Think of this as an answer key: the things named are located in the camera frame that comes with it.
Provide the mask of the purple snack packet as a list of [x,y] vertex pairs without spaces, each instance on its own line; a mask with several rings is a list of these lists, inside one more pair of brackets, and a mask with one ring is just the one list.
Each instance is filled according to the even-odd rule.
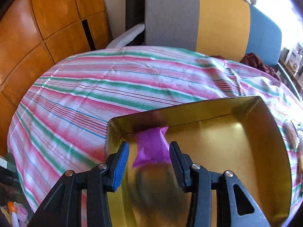
[[157,127],[134,134],[137,156],[133,168],[150,164],[171,164],[169,144],[165,138],[168,127]]

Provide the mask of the gold metal tin box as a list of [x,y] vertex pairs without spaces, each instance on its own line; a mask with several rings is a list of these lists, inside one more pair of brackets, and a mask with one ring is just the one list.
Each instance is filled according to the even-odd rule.
[[191,194],[178,187],[170,164],[134,168],[134,134],[167,127],[192,161],[209,171],[233,171],[260,206],[271,226],[280,226],[291,206],[291,170],[283,138],[258,96],[205,100],[113,118],[106,149],[129,143],[121,186],[108,194],[113,226],[185,226]]

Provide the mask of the striped bed sheet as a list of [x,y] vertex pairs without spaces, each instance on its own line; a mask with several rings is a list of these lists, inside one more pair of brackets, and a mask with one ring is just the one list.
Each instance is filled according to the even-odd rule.
[[7,136],[30,209],[66,170],[106,159],[108,121],[117,116],[217,98],[260,96],[278,126],[302,122],[302,104],[274,77],[236,61],[178,48],[128,47],[68,57],[39,77]]

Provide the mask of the dark red cloth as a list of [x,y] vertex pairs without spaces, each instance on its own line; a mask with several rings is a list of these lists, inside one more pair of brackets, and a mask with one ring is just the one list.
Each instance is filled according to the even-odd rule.
[[274,77],[275,79],[281,81],[281,78],[278,76],[276,71],[263,63],[263,61],[254,53],[246,54],[241,60],[240,63],[250,66],[252,68],[258,69],[262,72],[267,73],[268,75]]

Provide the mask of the white product box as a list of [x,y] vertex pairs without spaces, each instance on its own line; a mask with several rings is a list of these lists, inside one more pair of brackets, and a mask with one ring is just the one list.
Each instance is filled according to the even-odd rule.
[[286,57],[286,65],[289,66],[294,72],[297,72],[300,67],[302,56],[297,50],[292,49],[288,52]]

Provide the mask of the wooden wardrobe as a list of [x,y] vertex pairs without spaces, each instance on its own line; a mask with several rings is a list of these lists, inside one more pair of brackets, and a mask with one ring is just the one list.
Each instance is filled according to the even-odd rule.
[[1,18],[1,154],[12,116],[31,85],[71,55],[105,48],[104,0],[14,0]]

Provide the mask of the grey yellow blue sofa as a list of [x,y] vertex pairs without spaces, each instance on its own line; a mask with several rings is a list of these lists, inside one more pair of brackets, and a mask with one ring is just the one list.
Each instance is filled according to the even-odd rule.
[[249,53],[278,64],[281,30],[243,0],[145,0],[144,22],[113,40],[120,48],[144,34],[147,46],[183,48],[240,61]]

